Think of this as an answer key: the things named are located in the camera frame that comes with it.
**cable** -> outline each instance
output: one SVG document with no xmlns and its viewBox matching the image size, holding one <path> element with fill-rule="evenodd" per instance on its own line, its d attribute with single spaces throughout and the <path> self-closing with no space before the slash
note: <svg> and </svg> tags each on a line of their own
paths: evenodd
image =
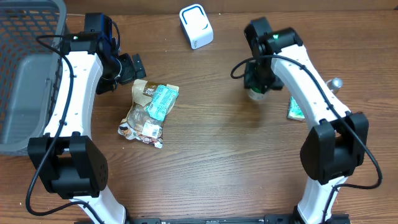
<svg viewBox="0 0 398 224">
<path fill-rule="evenodd" d="M 58 137 L 61 134 L 63 125 L 65 124 L 65 118 L 67 117 L 67 113 L 68 113 L 68 108 L 69 108 L 69 104 L 70 104 L 70 100 L 72 98 L 72 90 L 73 90 L 73 79 L 74 79 L 74 74 L 73 74 L 73 68 L 72 65 L 70 63 L 70 61 L 67 59 L 67 57 L 62 54 L 60 51 L 58 51 L 57 49 L 45 44 L 44 42 L 42 42 L 40 39 L 43 38 L 54 38 L 54 37 L 59 37 L 59 38 L 64 38 L 63 35 L 40 35 L 38 37 L 36 37 L 36 41 L 42 45 L 43 47 L 55 52 L 56 54 L 58 54 L 59 56 L 61 56 L 61 58 L 63 58 L 65 60 L 65 62 L 67 63 L 68 67 L 69 67 L 69 71 L 70 71 L 70 83 L 69 83 L 69 91 L 68 91 L 68 96 L 67 96 L 67 100 L 65 102 L 65 108 L 63 109 L 63 113 L 62 113 L 62 117 L 60 120 L 60 126 L 57 129 L 57 132 L 55 133 L 54 139 L 51 142 L 49 148 L 47 149 L 47 152 L 45 153 L 42 161 L 40 162 L 39 166 L 36 169 L 36 172 L 32 178 L 32 182 L 29 185 L 29 189 L 27 191 L 26 194 L 26 199 L 25 199 L 25 205 L 26 205 L 26 209 L 27 211 L 32 214 L 32 215 L 36 215 L 36 216 L 44 216 L 44 215 L 50 215 L 53 214 L 57 211 L 63 210 L 64 208 L 70 207 L 72 205 L 83 205 L 83 208 L 87 207 L 87 209 L 93 214 L 93 216 L 95 217 L 95 219 L 97 219 L 97 221 L 101 224 L 104 224 L 104 222 L 100 219 L 100 217 L 98 216 L 98 214 L 95 212 L 95 210 L 87 203 L 87 202 L 82 202 L 82 201 L 77 201 L 77 202 L 70 202 L 70 203 L 66 203 L 65 205 L 59 206 L 57 208 L 51 209 L 49 211 L 46 212 L 36 212 L 32 209 L 32 207 L 30 206 L 30 197 L 32 196 L 32 192 L 33 192 L 33 188 L 36 184 L 37 178 L 39 177 L 40 171 L 43 169 L 43 164 L 45 163 L 45 161 L 49 158 L 49 156 L 52 154 L 52 152 L 54 151 L 54 146 L 55 143 L 57 142 Z"/>
<path fill-rule="evenodd" d="M 116 49 L 115 49 L 115 51 L 117 53 L 120 48 L 120 32 L 119 32 L 118 25 L 114 21 L 112 21 L 112 24 L 113 24 L 114 28 L 116 29 L 116 32 L 118 33 L 118 43 L 116 44 Z"/>
<path fill-rule="evenodd" d="M 349 134 L 354 138 L 354 140 L 364 149 L 364 151 L 369 156 L 370 160 L 372 161 L 373 165 L 376 168 L 378 179 L 377 179 L 377 182 L 374 185 L 362 186 L 362 185 L 355 185 L 355 184 L 336 184 L 335 186 L 333 186 L 333 188 L 332 188 L 332 190 L 330 192 L 330 195 L 328 197 L 328 200 L 326 201 L 325 209 L 323 210 L 322 224 L 324 224 L 326 222 L 326 220 L 325 220 L 326 219 L 326 212 L 329 209 L 329 206 L 330 206 L 330 203 L 331 203 L 331 200 L 333 198 L 333 195 L 334 195 L 335 191 L 337 191 L 340 187 L 351 187 L 351 188 L 354 188 L 354 189 L 364 189 L 364 190 L 375 189 L 375 188 L 377 188 L 377 187 L 379 187 L 381 185 L 381 182 L 382 182 L 382 179 L 383 179 L 381 169 L 379 167 L 379 164 L 377 163 L 376 158 L 373 156 L 371 151 L 368 149 L 368 147 L 366 147 L 366 145 L 362 142 L 362 140 L 360 140 L 358 135 L 347 124 L 347 122 L 337 113 L 337 111 L 335 110 L 335 107 L 333 106 L 333 104 L 330 103 L 328 97 L 326 96 L 325 92 L 322 90 L 322 87 L 318 83 L 317 79 L 313 76 L 311 71 L 305 65 L 301 64 L 300 62 L 298 62 L 298 61 L 296 61 L 294 59 L 291 59 L 291 58 L 288 58 L 288 57 L 284 57 L 284 56 L 280 56 L 280 55 L 261 55 L 260 57 L 248 58 L 246 60 L 243 60 L 239 64 L 237 64 L 231 71 L 231 77 L 234 78 L 234 79 L 244 77 L 245 74 L 240 75 L 238 77 L 235 77 L 233 74 L 234 74 L 235 70 L 238 69 L 244 63 L 250 62 L 252 60 L 262 59 L 262 58 L 278 58 L 278 59 L 286 60 L 288 62 L 291 62 L 291 63 L 299 66 L 300 69 L 304 70 L 308 74 L 308 76 L 312 79 L 312 81 L 314 82 L 315 86 L 318 88 L 318 91 L 321 94 L 322 98 L 325 100 L 325 103 L 328 106 L 328 108 L 340 120 L 340 122 L 343 124 L 345 130 L 347 132 L 349 132 Z"/>
</svg>

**barcode label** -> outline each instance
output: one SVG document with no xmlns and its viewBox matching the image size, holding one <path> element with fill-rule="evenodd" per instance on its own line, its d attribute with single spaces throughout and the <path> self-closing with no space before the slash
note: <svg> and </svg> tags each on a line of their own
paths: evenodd
<svg viewBox="0 0 398 224">
<path fill-rule="evenodd" d="M 142 129 L 142 134 L 151 138 L 157 138 L 159 129 L 159 125 L 145 123 L 144 128 Z"/>
</svg>

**white arm segment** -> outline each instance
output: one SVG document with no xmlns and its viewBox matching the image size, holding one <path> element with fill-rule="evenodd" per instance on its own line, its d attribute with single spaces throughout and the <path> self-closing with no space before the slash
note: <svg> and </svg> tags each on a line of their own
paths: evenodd
<svg viewBox="0 0 398 224">
<path fill-rule="evenodd" d="M 304 45 L 299 47 L 296 44 L 285 47 L 278 55 L 294 59 L 305 65 L 317 79 L 330 103 L 334 105 L 337 113 L 342 118 L 346 116 L 345 112 L 349 111 L 348 107 L 338 100 L 326 86 L 325 82 L 312 65 Z M 287 89 L 300 106 L 305 116 L 308 130 L 311 130 L 313 126 L 319 125 L 321 119 L 326 119 L 327 121 L 334 121 L 337 119 L 331 110 L 327 109 L 325 100 L 319 93 L 318 88 L 304 70 L 301 70 L 300 67 L 295 64 L 277 58 L 272 59 L 271 69 L 286 85 Z"/>
<path fill-rule="evenodd" d="M 72 136 L 72 132 L 78 131 L 82 136 L 91 139 L 91 113 L 93 111 L 95 90 L 103 72 L 103 66 L 97 54 L 91 55 L 87 52 L 70 52 L 67 55 L 73 67 L 72 99 L 70 101 L 66 124 L 63 126 L 60 137 Z M 57 103 L 49 124 L 44 133 L 50 133 L 54 137 L 59 127 L 63 109 L 69 91 L 69 67 L 62 60 L 62 79 L 58 92 Z"/>
<path fill-rule="evenodd" d="M 88 202 L 88 204 L 94 208 L 97 215 L 102 221 L 105 222 L 105 224 L 125 224 L 126 209 L 123 207 L 123 205 L 116 201 L 108 186 L 106 186 L 105 189 L 99 193 L 98 198 L 93 198 L 91 196 L 81 196 L 71 199 L 72 202 L 79 200 Z M 100 224 L 98 223 L 97 219 L 94 218 L 93 214 L 88 210 L 88 208 L 83 208 L 83 205 L 79 206 L 86 212 L 86 214 L 95 224 Z"/>
<path fill-rule="evenodd" d="M 337 97 L 329 90 L 321 76 L 319 76 L 317 70 L 312 65 L 304 46 L 300 47 L 298 45 L 292 45 L 290 47 L 283 48 L 282 52 L 278 55 L 294 59 L 305 65 L 316 78 L 330 103 L 335 107 L 337 113 L 342 118 L 346 116 L 345 112 L 349 111 L 348 107 L 338 100 Z M 301 70 L 300 67 L 291 62 L 278 58 L 272 59 L 271 69 L 274 71 L 275 75 L 283 81 L 300 106 L 300 109 L 303 111 L 308 131 L 310 131 L 313 126 L 319 125 L 319 121 L 321 119 L 326 119 L 327 121 L 334 121 L 337 119 L 333 112 L 327 109 L 328 106 L 319 93 L 318 88 L 304 70 Z M 330 180 L 329 183 L 325 185 L 321 185 L 319 181 L 308 178 L 303 199 L 297 206 L 297 210 L 303 221 L 307 224 L 320 223 L 322 221 L 323 210 L 325 209 L 325 204 L 332 187 L 336 184 L 342 184 L 346 180 L 347 177 L 338 177 Z M 331 217 L 331 208 L 336 196 L 337 192 L 334 194 L 332 201 L 330 202 L 326 213 L 326 220 Z"/>
<path fill-rule="evenodd" d="M 78 131 L 80 135 L 88 136 L 91 139 L 91 113 L 95 90 L 102 76 L 103 66 L 97 54 L 91 55 L 87 52 L 70 52 L 67 59 L 73 67 L 75 79 L 73 80 L 72 98 L 65 120 L 66 124 L 62 128 L 60 137 L 69 137 L 74 131 Z M 62 68 L 57 103 L 50 122 L 44 130 L 44 133 L 50 133 L 50 137 L 54 137 L 57 132 L 69 91 L 70 72 L 64 60 L 62 60 Z M 88 202 L 106 224 L 124 224 L 125 222 L 126 209 L 116 201 L 108 186 L 99 193 L 98 198 L 81 196 L 71 199 L 72 202 L 77 200 Z M 99 224 L 87 208 L 83 208 L 83 205 L 79 206 L 95 224 Z"/>
</svg>

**brown wooden surface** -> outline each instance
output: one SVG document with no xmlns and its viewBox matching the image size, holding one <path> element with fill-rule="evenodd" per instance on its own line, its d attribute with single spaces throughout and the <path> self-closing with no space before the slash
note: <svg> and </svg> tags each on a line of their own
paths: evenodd
<svg viewBox="0 0 398 224">
<path fill-rule="evenodd" d="M 195 3 L 207 13 L 393 10 L 397 0 L 65 0 L 68 13 L 178 14 Z"/>
<path fill-rule="evenodd" d="M 299 150 L 305 123 L 286 119 L 290 94 L 272 92 L 254 103 L 231 69 L 251 53 L 243 29 L 267 16 L 273 28 L 301 35 L 324 80 L 341 77 L 339 99 L 369 119 L 368 146 L 384 183 L 372 191 L 343 189 L 333 207 L 353 223 L 397 223 L 398 208 L 398 13 L 295 12 L 209 15 L 214 41 L 191 50 L 178 16 L 114 16 L 121 47 L 140 53 L 147 80 L 180 87 L 164 126 L 164 148 L 117 134 L 131 106 L 131 84 L 97 96 L 92 116 L 95 144 L 109 164 L 108 185 L 133 217 L 198 218 L 289 213 L 302 197 L 307 176 Z M 83 17 L 69 17 L 72 32 Z M 0 156 L 0 223 L 72 223 L 87 216 L 68 208 L 47 217 L 27 213 L 24 200 L 34 173 L 27 157 Z M 369 159 L 349 178 L 373 184 Z M 48 210 L 66 201 L 39 182 L 32 205 Z"/>
</svg>

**plastic basket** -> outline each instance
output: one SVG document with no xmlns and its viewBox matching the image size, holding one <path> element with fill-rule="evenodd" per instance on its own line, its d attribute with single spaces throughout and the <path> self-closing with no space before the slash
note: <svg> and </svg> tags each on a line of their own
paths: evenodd
<svg viewBox="0 0 398 224">
<path fill-rule="evenodd" d="M 61 0 L 0 1 L 0 154 L 27 155 L 29 139 L 43 135 L 62 61 L 35 37 L 64 34 L 66 15 Z M 58 48 L 60 39 L 44 41 Z"/>
</svg>

